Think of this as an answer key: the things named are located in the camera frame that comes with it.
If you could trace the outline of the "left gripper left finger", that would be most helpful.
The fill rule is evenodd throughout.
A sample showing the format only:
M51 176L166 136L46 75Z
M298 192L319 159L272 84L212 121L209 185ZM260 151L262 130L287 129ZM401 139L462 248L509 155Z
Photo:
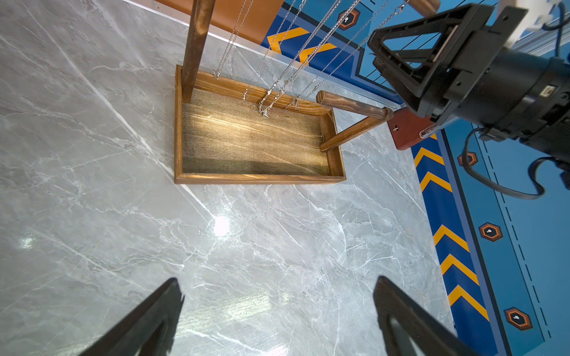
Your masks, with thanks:
M169 278L83 355L169 355L184 296L178 279Z

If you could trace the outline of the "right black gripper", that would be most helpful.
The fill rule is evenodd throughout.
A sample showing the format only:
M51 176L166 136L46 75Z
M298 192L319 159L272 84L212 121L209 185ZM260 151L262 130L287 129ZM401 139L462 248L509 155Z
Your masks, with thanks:
M368 46L381 72L405 105L444 127L457 117L477 120L500 111L500 101L482 92L493 71L528 27L530 8L467 4L401 25L376 30Z

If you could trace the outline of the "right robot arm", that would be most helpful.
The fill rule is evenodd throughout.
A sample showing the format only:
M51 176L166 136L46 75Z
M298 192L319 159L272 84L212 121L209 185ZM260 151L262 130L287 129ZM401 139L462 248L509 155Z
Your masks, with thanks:
M488 139L517 139L568 161L569 64L507 47L525 15L470 3L375 30L368 47L415 115L435 125L467 120Z

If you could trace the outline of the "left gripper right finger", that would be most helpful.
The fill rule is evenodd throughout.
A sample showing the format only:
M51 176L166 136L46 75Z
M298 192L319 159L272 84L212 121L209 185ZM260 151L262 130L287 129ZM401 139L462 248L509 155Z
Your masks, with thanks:
M373 301L388 355L475 355L389 278L377 279Z

